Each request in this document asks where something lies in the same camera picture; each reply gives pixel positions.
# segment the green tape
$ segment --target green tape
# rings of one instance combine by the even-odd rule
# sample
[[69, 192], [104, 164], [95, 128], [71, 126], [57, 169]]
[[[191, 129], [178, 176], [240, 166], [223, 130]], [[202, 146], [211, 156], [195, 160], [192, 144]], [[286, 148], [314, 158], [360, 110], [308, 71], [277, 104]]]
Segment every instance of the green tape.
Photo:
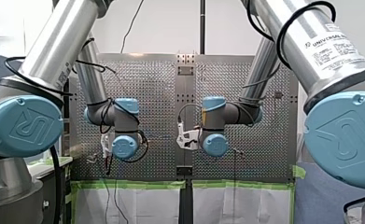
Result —
[[70, 203], [72, 201], [72, 196], [71, 194], [67, 194], [65, 195], [65, 203]]
[[77, 189], [183, 189], [185, 188], [185, 181], [130, 181], [130, 180], [87, 180], [87, 181], [73, 181], [71, 185]]
[[195, 189], [223, 189], [223, 188], [243, 188], [243, 189], [276, 189], [289, 190], [293, 189], [293, 184], [269, 184], [253, 181], [233, 181], [233, 180], [193, 180], [193, 187]]
[[306, 172], [300, 166], [294, 165], [292, 166], [293, 176], [298, 177], [300, 179], [305, 179]]
[[[71, 159], [71, 157], [59, 157], [59, 163], [62, 163], [69, 159]], [[52, 165], [53, 159], [46, 159], [45, 161], [31, 161], [30, 163], [28, 163], [28, 165], [35, 165], [37, 163], [42, 163], [43, 165]]]

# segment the screw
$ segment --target screw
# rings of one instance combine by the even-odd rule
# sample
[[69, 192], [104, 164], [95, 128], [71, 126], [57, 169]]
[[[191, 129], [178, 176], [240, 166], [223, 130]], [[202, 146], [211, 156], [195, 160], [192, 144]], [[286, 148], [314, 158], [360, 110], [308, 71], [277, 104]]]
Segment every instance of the screw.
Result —
[[19, 103], [20, 105], [23, 105], [24, 101], [21, 98], [19, 98], [19, 99], [17, 99], [17, 103]]
[[49, 201], [43, 201], [43, 210], [47, 210], [49, 208]]

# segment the metal plate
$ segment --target metal plate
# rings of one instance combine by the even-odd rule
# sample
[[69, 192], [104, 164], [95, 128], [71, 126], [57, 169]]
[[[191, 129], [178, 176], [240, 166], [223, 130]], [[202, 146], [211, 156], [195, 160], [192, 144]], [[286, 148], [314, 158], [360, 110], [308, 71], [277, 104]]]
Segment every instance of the metal plate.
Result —
[[[149, 151], [136, 163], [113, 160], [110, 176], [132, 180], [175, 179], [175, 55], [118, 55], [100, 54], [102, 65], [117, 71], [104, 73], [108, 97], [133, 97], [139, 102], [139, 128], [149, 139]], [[99, 127], [90, 125], [83, 117], [86, 108], [83, 93], [77, 84], [77, 109], [71, 117], [78, 116], [77, 143], [79, 158], [74, 164], [72, 178], [96, 179], [105, 175], [104, 159], [100, 145]], [[137, 157], [144, 150], [139, 149]], [[97, 164], [91, 156], [98, 154]]]
[[[223, 95], [236, 101], [253, 57], [198, 56], [196, 102], [205, 96]], [[253, 128], [227, 125], [225, 135], [232, 148], [214, 159], [202, 150], [193, 156], [194, 179], [237, 178], [266, 182], [290, 182], [296, 153], [297, 80], [285, 67], [273, 78], [263, 104], [263, 119]]]
[[[208, 95], [224, 95], [235, 101], [252, 64], [251, 56], [195, 56], [193, 76], [177, 74], [177, 55], [100, 54], [99, 59], [118, 72], [104, 73], [109, 97], [135, 97], [139, 100], [140, 128], [151, 140], [147, 156], [140, 162], [113, 161], [111, 176], [132, 180], [175, 180], [177, 165], [192, 165], [193, 179], [238, 178], [265, 182], [292, 180], [295, 163], [298, 85], [282, 68], [268, 90], [263, 120], [253, 128], [231, 125], [226, 135], [231, 146], [244, 151], [244, 158], [230, 151], [215, 160], [202, 151], [185, 153], [177, 147], [176, 117], [187, 103], [201, 104]], [[77, 153], [72, 178], [97, 179], [105, 176], [104, 160], [88, 162], [93, 154], [102, 155], [99, 127], [83, 118], [86, 107], [78, 81], [71, 76], [71, 91], [78, 92], [71, 102], [71, 149]], [[197, 123], [199, 110], [189, 107], [183, 113], [187, 129]]]

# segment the white paper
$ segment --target white paper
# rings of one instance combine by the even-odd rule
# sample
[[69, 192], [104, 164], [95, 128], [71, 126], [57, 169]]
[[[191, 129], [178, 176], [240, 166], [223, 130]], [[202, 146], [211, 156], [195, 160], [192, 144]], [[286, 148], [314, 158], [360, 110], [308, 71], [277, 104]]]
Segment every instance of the white paper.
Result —
[[24, 56], [25, 43], [22, 37], [0, 37], [0, 55], [5, 57]]
[[261, 189], [226, 188], [220, 223], [259, 224], [260, 192]]
[[289, 224], [290, 190], [193, 189], [194, 223]]
[[76, 223], [126, 224], [119, 209], [129, 224], [178, 223], [179, 189], [117, 189], [118, 209], [111, 185], [108, 184], [110, 197], [106, 222], [106, 189], [81, 189], [77, 193]]
[[193, 223], [218, 224], [222, 219], [225, 189], [193, 189]]
[[0, 36], [24, 37], [24, 19], [16, 15], [0, 15]]
[[261, 190], [259, 224], [288, 224], [290, 215], [289, 209], [289, 190]]

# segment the robotic arm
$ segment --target robotic arm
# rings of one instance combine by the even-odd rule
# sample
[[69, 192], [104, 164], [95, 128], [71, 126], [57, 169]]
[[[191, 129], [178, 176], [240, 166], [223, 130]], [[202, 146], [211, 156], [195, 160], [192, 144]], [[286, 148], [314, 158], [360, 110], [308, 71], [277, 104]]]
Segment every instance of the robotic arm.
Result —
[[[177, 142], [182, 148], [202, 147], [211, 156], [226, 153], [224, 125], [260, 121], [258, 102], [279, 58], [308, 94], [304, 138], [314, 160], [333, 177], [365, 189], [365, 91], [344, 91], [365, 81], [365, 58], [333, 23], [334, 7], [307, 0], [243, 3], [251, 14], [261, 17], [271, 34], [260, 43], [246, 88], [234, 104], [221, 96], [204, 98], [203, 127], [190, 135], [199, 141], [185, 147], [180, 140], [191, 139], [179, 128]], [[319, 6], [328, 7], [332, 18]], [[259, 80], [266, 81], [258, 85]]]
[[[30, 157], [47, 150], [63, 130], [60, 108], [63, 85], [78, 58], [96, 63], [96, 47], [86, 41], [110, 1], [61, 1], [25, 58], [17, 76], [0, 81], [0, 156]], [[115, 126], [113, 153], [127, 160], [139, 148], [138, 102], [108, 99], [101, 74], [77, 63], [88, 104], [85, 118], [95, 125]]]

